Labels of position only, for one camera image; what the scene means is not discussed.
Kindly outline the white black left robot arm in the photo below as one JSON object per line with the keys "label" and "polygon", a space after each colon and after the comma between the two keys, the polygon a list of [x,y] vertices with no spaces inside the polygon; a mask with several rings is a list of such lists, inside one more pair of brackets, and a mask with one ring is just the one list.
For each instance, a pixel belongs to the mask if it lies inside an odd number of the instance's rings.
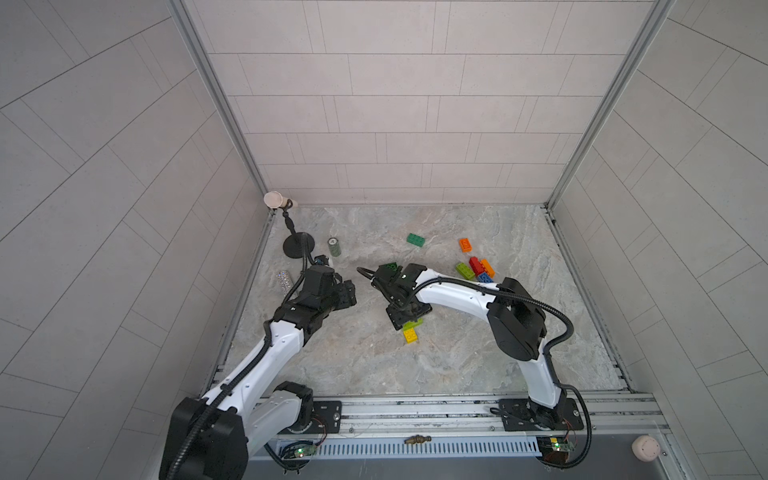
{"label": "white black left robot arm", "polygon": [[278,373],[334,311],[356,303],[355,286],[325,265],[301,274],[256,347],[216,387],[185,398],[172,413],[162,479],[240,479],[250,456],[282,430],[312,420],[311,388],[285,382],[264,399]]}

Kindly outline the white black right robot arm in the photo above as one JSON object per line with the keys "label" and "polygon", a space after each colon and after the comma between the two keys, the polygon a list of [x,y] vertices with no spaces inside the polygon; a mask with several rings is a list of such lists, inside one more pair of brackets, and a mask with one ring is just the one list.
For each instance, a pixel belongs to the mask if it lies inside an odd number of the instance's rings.
{"label": "white black right robot arm", "polygon": [[573,390],[557,377],[551,348],[574,333],[571,320],[554,307],[535,300],[520,282],[478,283],[444,276],[420,264],[357,272],[387,300],[387,315],[397,330],[432,311],[433,305],[452,308],[485,320],[498,348],[515,360],[526,381],[528,400],[523,422],[554,430],[572,411],[566,392]]}

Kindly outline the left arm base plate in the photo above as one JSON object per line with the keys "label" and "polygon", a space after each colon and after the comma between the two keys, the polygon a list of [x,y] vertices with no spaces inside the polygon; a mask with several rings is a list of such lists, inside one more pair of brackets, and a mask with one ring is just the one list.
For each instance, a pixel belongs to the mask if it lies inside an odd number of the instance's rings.
{"label": "left arm base plate", "polygon": [[281,435],[322,435],[338,434],[340,431],[343,404],[341,401],[315,401],[306,425],[292,425]]}

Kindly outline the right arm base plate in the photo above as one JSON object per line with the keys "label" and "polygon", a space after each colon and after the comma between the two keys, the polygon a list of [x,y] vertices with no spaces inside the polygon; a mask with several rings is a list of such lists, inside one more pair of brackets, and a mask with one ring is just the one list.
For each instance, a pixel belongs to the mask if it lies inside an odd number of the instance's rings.
{"label": "right arm base plate", "polygon": [[529,399],[501,399],[490,408],[501,418],[507,432],[539,432],[584,430],[584,418],[576,400],[563,397],[554,408],[536,404]]}

